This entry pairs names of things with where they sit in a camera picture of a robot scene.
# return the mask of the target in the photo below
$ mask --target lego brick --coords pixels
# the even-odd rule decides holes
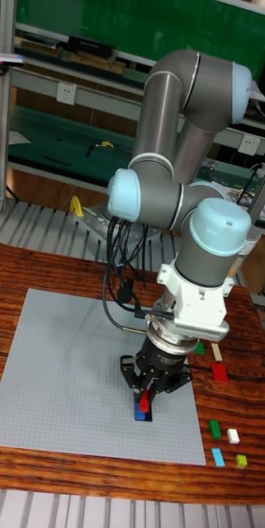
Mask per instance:
[[[198,347],[195,350],[193,350],[193,352],[194,354],[202,354],[202,355],[205,355],[206,353],[202,343],[199,343]]]
[[[137,422],[144,422],[145,420],[145,412],[140,411],[140,405],[138,403],[135,403],[135,420]]]
[[[215,360],[216,361],[223,361],[221,353],[220,353],[219,345],[217,345],[216,343],[211,343],[211,348],[212,348],[212,351],[214,352]]]
[[[221,383],[228,383],[227,372],[223,363],[211,363],[211,369],[213,373],[214,381],[220,381]]]
[[[144,391],[141,400],[139,401],[139,410],[141,413],[149,412],[149,396],[147,389]]]
[[[209,420],[209,427],[211,431],[211,438],[221,438],[219,423],[216,420]]]
[[[212,447],[211,452],[213,454],[215,465],[217,466],[217,468],[225,466],[225,462],[219,447]]]
[[[230,444],[239,444],[239,434],[236,429],[227,429],[227,437]]]
[[[247,457],[245,455],[236,455],[236,465],[238,468],[245,468],[248,465]]]

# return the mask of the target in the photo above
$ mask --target robotic arm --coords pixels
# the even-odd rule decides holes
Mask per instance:
[[[111,215],[182,232],[177,257],[157,279],[165,291],[154,310],[172,318],[149,316],[141,351],[121,358],[136,402],[147,388],[152,403],[190,381],[187,354],[200,338],[218,342],[229,331],[224,297],[234,282],[227,275],[251,219],[215,188],[192,182],[215,134],[241,121],[250,85],[244,66],[191,50],[159,60],[145,85],[130,165],[110,181]],[[180,109],[186,123],[177,140]]]

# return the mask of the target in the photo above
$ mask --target yellow handle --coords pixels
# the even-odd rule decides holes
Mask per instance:
[[[100,144],[100,147],[112,147],[115,148],[115,146],[110,141],[102,141]]]
[[[82,206],[77,196],[73,196],[70,202],[70,213],[75,213],[77,216],[83,217]]]

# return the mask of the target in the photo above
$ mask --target green lego brick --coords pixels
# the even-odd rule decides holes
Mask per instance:
[[[209,426],[211,431],[211,438],[221,438],[219,423],[216,420],[209,420]]]
[[[248,465],[247,457],[245,455],[236,455],[236,465],[238,468],[245,468]]]
[[[202,343],[199,343],[198,347],[195,350],[193,350],[193,352],[194,354],[202,354],[202,355],[206,353]]]

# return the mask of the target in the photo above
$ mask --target light blue joint cap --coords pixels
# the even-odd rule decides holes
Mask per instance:
[[[232,201],[206,198],[190,219],[190,232],[195,242],[217,257],[236,255],[243,247],[251,217]]]
[[[248,106],[252,74],[248,68],[232,63],[232,123],[240,123]]]
[[[224,194],[221,191],[219,191],[219,189],[211,185],[209,181],[194,181],[193,183],[189,184],[189,187],[199,187],[199,186],[210,187],[211,189],[214,189],[214,191],[217,191],[222,196],[223,200],[225,200]]]
[[[107,188],[107,210],[111,215],[136,222],[140,216],[140,182],[131,168],[119,168]]]

